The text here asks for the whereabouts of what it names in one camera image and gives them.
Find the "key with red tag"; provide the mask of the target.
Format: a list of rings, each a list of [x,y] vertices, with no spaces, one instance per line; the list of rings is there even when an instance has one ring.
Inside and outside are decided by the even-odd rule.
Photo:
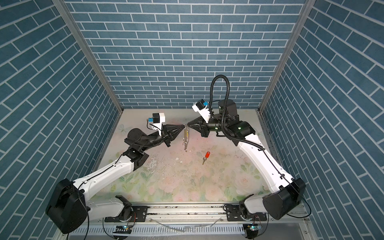
[[[205,164],[205,162],[206,162],[206,160],[209,158],[209,156],[210,156],[210,152],[206,152],[205,156],[203,157],[203,163],[202,163],[202,165]]]

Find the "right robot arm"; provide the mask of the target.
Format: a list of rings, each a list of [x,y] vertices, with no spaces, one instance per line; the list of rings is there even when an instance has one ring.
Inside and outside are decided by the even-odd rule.
[[[273,158],[262,145],[252,126],[239,119],[236,104],[232,100],[218,102],[219,113],[213,114],[209,103],[199,100],[193,110],[200,117],[188,123],[188,127],[206,138],[211,132],[223,132],[256,166],[270,191],[263,197],[249,195],[239,202],[241,216],[248,220],[257,213],[267,213],[279,220],[304,201],[305,182],[295,179]]]

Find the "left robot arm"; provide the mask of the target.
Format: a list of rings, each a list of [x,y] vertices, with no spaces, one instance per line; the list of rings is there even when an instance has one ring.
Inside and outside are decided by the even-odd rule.
[[[73,232],[84,221],[101,218],[130,221],[134,212],[132,203],[125,197],[117,195],[100,203],[92,203],[90,199],[115,180],[140,168],[149,157],[146,150],[162,143],[169,146],[184,129],[184,125],[163,125],[160,131],[150,135],[138,128],[130,130],[125,138],[129,148],[112,163],[76,180],[64,179],[58,182],[46,214],[63,234]]]

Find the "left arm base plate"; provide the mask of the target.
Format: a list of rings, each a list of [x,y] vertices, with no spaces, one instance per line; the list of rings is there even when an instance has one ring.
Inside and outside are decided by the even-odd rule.
[[[107,217],[106,223],[133,223],[145,222],[148,212],[148,206],[132,206],[129,210],[123,210],[117,217]]]

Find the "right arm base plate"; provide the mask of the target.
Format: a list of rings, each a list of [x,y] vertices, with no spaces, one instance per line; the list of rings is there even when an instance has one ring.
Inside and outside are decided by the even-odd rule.
[[[250,213],[245,207],[240,205],[224,204],[223,210],[226,213],[227,221],[266,221],[267,215],[265,213]]]

